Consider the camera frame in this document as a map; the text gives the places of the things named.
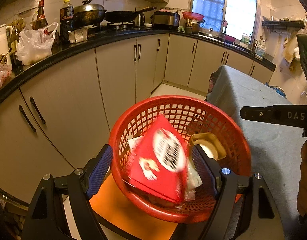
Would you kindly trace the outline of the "person's right hand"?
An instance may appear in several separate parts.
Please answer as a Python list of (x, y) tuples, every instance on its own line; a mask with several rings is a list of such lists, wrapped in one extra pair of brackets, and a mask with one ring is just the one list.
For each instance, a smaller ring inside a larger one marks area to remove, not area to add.
[(299, 191), (297, 196), (297, 210), (301, 216), (307, 215), (307, 140), (301, 147), (300, 151), (301, 164)]

